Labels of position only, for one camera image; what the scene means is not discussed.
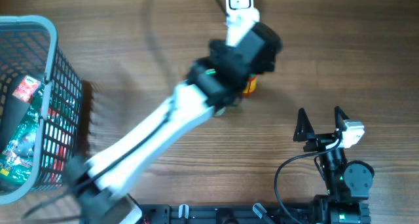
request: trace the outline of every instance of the wooden table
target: wooden table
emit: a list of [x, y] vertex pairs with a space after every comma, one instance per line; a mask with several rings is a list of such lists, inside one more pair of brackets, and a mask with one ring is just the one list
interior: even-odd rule
[[[283, 39], [276, 72], [260, 77], [239, 108], [182, 137], [132, 195], [153, 204], [275, 204], [274, 172], [303, 153], [304, 144], [292, 142], [298, 109], [326, 133], [339, 105], [365, 124], [346, 156], [375, 169], [373, 223], [416, 223], [418, 1], [255, 0], [261, 20]], [[144, 119], [208, 54], [208, 41], [226, 35], [213, 0], [0, 0], [0, 14], [41, 14], [55, 23], [61, 49], [92, 86], [90, 154]], [[287, 202], [326, 193], [312, 159], [291, 163], [279, 185]], [[1, 207], [0, 223], [40, 198]]]

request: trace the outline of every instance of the wooden tabletop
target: wooden tabletop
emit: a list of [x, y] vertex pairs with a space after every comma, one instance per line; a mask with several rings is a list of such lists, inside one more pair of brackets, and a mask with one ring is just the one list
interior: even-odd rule
[[[314, 130], [326, 133], [339, 105], [365, 124], [346, 156], [375, 169], [373, 223], [417, 223], [419, 0], [255, 6], [283, 40], [276, 72], [259, 77], [240, 107], [172, 145], [132, 195], [142, 204], [276, 204], [277, 167], [303, 153], [304, 144], [292, 141], [297, 111], [304, 107]], [[208, 54], [208, 41], [226, 35], [214, 0], [0, 0], [0, 14], [40, 14], [55, 23], [60, 48], [93, 90], [91, 155], [141, 122]], [[286, 167], [279, 186], [286, 202], [326, 193], [312, 159]], [[1, 207], [0, 223], [17, 220], [42, 196]]]

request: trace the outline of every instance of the gray basket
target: gray basket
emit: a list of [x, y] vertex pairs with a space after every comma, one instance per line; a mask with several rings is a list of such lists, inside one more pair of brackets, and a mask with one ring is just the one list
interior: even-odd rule
[[83, 87], [58, 47], [54, 24], [41, 16], [0, 16], [0, 132], [15, 130], [10, 95], [24, 75], [45, 84], [43, 104], [28, 180], [17, 190], [0, 191], [0, 204], [22, 198], [30, 191], [57, 189], [64, 166], [77, 148]]

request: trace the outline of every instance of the red package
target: red package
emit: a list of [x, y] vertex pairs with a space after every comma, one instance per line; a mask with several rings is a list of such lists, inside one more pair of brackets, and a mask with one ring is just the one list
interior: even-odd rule
[[40, 84], [41, 82], [34, 79], [33, 77], [25, 76], [25, 78], [19, 84], [18, 88], [14, 90], [13, 96], [17, 97], [23, 102], [31, 103], [33, 93], [35, 93]]

